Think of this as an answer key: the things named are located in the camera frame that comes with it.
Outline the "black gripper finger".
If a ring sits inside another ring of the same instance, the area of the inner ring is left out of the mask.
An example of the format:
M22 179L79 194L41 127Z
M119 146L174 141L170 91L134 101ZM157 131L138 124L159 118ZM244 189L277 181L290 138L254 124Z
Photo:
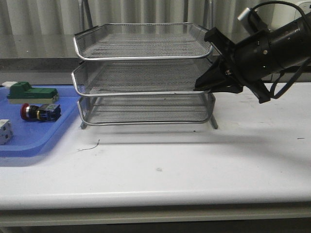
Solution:
M238 94L243 91L243 86L236 83L213 83L208 89L210 90L210 93Z
M211 67L195 82L195 91L226 92L226 75L221 70L222 58L215 60Z

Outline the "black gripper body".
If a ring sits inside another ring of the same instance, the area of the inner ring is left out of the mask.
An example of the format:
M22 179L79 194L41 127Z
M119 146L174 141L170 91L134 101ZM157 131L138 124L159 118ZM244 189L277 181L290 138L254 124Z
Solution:
M261 79L282 70L273 56L268 34L263 30L237 44L215 27L205 35L205 41L213 45L223 60L221 70L226 75L226 83L248 87L259 103L268 102L272 98Z

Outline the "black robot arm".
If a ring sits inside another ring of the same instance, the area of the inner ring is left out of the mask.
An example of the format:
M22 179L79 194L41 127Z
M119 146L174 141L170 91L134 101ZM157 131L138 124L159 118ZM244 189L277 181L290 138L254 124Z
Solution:
M239 43L233 43L216 27L205 34L204 40L212 44L220 56L195 83L196 91L208 93L228 92L238 94L249 88L259 103L278 99L301 75L311 61L311 15L300 17L270 32L260 22L255 33ZM291 80L275 93L276 85L267 89L262 78L284 74L285 70L300 65Z

